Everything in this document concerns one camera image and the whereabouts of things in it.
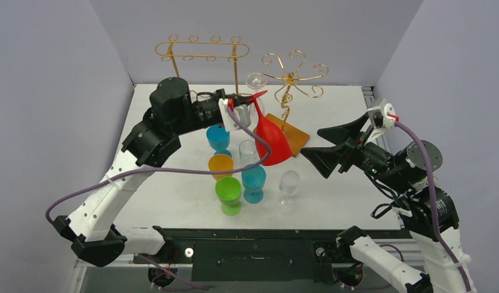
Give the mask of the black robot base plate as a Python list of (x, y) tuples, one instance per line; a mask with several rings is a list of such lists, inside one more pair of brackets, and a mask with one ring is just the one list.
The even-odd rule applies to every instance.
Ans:
[(194, 230), (159, 228), (165, 241), (149, 258), (187, 265), (192, 281), (332, 280), (356, 263), (336, 246), (339, 230)]

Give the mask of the clear glass tumbler goblet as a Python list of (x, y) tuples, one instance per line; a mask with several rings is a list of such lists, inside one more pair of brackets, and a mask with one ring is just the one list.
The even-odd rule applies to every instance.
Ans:
[(241, 167), (245, 167), (259, 161), (255, 141), (244, 140), (239, 144), (239, 161)]

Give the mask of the red plastic goblet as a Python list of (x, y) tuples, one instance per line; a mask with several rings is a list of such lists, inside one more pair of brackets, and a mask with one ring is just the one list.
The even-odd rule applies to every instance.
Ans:
[(285, 162), (293, 156), (293, 152), (281, 128), (265, 117), (262, 113), (257, 99), (266, 94), (267, 90), (257, 92), (250, 96), (247, 101), (255, 105), (258, 115), (257, 126), (254, 134), (260, 140), (255, 141), (256, 150), (260, 159), (263, 159), (262, 165), (272, 166)]

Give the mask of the clear wine glass amber tint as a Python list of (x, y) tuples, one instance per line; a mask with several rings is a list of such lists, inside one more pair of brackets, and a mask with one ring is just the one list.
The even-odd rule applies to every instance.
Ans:
[[(251, 73), (246, 77), (246, 86), (252, 89), (254, 93), (261, 91), (267, 84), (267, 77), (262, 73)], [(257, 109), (255, 104), (249, 106), (249, 113), (252, 122), (258, 119)]]

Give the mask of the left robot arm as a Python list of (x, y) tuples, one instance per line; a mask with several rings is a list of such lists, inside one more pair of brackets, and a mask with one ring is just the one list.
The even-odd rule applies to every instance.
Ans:
[(188, 82), (179, 77), (160, 81), (149, 102), (102, 181), (84, 189), (88, 197), (75, 211), (51, 220), (71, 242), (75, 255), (96, 267), (127, 254), (168, 261), (173, 246), (161, 232), (153, 227), (120, 228), (114, 220), (137, 189), (181, 147), (181, 135), (215, 125), (235, 130), (250, 123), (250, 96), (218, 89), (206, 92), (202, 101), (194, 100)]

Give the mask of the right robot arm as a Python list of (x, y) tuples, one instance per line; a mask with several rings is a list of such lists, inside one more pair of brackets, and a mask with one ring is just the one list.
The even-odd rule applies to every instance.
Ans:
[(377, 189), (388, 191), (391, 202), (386, 211), (397, 213), (416, 241), (425, 270), (392, 256), (356, 226), (337, 235), (336, 255), (365, 264), (399, 292), (475, 292), (467, 268), (470, 257), (461, 248), (456, 207), (434, 177), (442, 153), (408, 131), (412, 142), (392, 154), (375, 143), (392, 128), (404, 128), (397, 115), (365, 114), (351, 123), (319, 129), (318, 135), (331, 146), (305, 147), (301, 154), (324, 178), (357, 167)]

